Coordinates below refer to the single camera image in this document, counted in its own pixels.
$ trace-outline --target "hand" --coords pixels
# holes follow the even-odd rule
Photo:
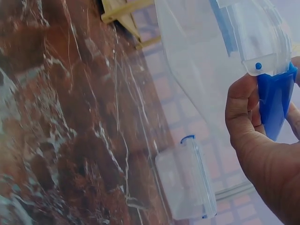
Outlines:
[[[292,60],[300,69],[300,57]],[[297,76],[300,85],[300,73]],[[240,165],[267,206],[285,224],[300,224],[300,143],[278,144],[265,136],[257,79],[245,75],[228,91],[225,120]],[[291,104],[287,120],[300,140],[300,111]]]

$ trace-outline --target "blue plastic clip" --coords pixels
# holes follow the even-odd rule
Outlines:
[[[195,135],[189,135],[189,136],[186,136],[184,138],[182,138],[182,140],[180,141],[180,144],[183,144],[184,140],[188,139],[188,138],[193,138],[195,139]]]
[[[285,121],[294,89],[297,68],[290,63],[286,73],[257,78],[259,108],[266,135],[276,141]]]

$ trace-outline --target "transparent plastic box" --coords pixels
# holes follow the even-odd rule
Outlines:
[[[237,158],[230,145],[230,137],[225,125],[228,88],[246,72],[252,73],[252,75],[261,73],[261,71],[257,71],[254,64],[256,60],[253,59],[260,58],[260,62],[263,64],[267,62],[268,67],[264,67],[266,69],[264,72],[276,75],[287,69],[292,50],[294,50],[292,56],[300,56],[299,0],[270,0],[282,18],[286,20],[285,22],[275,13],[273,15],[276,16],[272,18],[274,23],[271,26],[265,21],[257,24],[263,20],[262,17],[265,17],[262,11],[257,12],[259,15],[252,14],[250,8],[244,5],[246,2],[249,1],[155,0],[164,54],[170,73],[205,119],[210,130],[212,148],[206,149],[207,143],[200,142],[200,149],[203,149],[204,156],[205,153],[208,153],[207,151],[213,151],[217,158],[219,156],[227,157],[227,162],[233,164],[237,162]],[[244,23],[242,20],[232,23],[231,16],[235,14],[228,12],[229,8],[236,10],[238,7],[244,7],[245,14],[238,16],[247,23],[247,30],[243,32],[241,29],[242,32],[239,34],[243,39],[243,45],[238,42],[234,28],[240,28]],[[272,7],[271,4],[268,4],[263,11],[274,11]],[[274,30],[277,30],[277,33],[282,31],[280,38],[274,36]],[[288,38],[289,35],[292,38],[292,45]],[[292,101],[300,108],[299,95],[300,89],[296,87],[293,91]],[[285,122],[277,142],[295,143],[297,141],[289,124]],[[220,160],[218,163],[221,164],[220,168],[225,167]],[[226,204],[230,204],[230,207],[224,213],[218,211],[218,215],[212,219],[211,224],[282,224],[265,206],[241,169],[233,172],[221,172],[221,178],[212,180],[212,188],[215,191],[218,205],[222,204],[220,202],[226,202]],[[242,211],[246,204],[239,206],[234,203],[234,199],[241,195],[248,196],[251,192],[254,193],[251,194],[248,204],[253,206],[257,213],[252,215],[249,220],[255,220],[257,223],[247,223],[247,219],[241,219],[237,212]],[[224,214],[233,215],[234,221],[222,223]],[[210,223],[198,222],[198,219],[195,219],[191,224]]]
[[[156,157],[158,174],[175,220],[212,218],[217,203],[203,153],[195,136]]]

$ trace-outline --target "marble surface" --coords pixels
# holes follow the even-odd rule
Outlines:
[[[100,10],[0,1],[0,224],[172,223],[153,160],[173,145],[167,120],[143,55]]]

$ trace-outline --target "wooden furniture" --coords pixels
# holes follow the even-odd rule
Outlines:
[[[141,35],[136,26],[132,12],[154,4],[154,0],[102,0],[105,13],[101,15],[104,23],[111,23],[118,20],[137,39],[137,49],[147,47],[160,41],[160,36],[142,41]]]

